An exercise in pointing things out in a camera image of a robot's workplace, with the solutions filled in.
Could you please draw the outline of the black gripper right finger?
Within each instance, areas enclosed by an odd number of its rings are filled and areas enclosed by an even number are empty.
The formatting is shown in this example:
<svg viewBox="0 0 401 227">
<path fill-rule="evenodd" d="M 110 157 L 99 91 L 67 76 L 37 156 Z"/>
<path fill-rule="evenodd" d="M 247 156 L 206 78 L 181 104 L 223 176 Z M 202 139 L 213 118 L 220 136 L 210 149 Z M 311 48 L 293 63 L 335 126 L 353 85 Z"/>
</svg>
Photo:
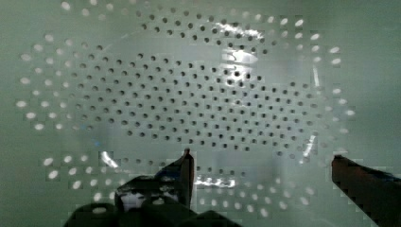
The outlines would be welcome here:
<svg viewBox="0 0 401 227">
<path fill-rule="evenodd" d="M 378 227 L 400 227 L 401 184 L 391 173 L 335 155 L 332 182 Z"/>
</svg>

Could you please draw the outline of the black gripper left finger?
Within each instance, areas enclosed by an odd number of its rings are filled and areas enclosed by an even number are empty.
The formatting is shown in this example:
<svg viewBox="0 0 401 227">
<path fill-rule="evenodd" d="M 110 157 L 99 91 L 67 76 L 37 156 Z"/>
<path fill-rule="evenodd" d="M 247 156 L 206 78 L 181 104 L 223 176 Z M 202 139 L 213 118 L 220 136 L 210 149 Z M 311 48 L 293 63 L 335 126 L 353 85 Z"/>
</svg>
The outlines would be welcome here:
<svg viewBox="0 0 401 227">
<path fill-rule="evenodd" d="M 208 210 L 190 208 L 194 158 L 187 148 L 153 176 L 138 176 L 114 191 L 114 203 L 93 202 L 76 209 L 62 227 L 242 227 Z"/>
</svg>

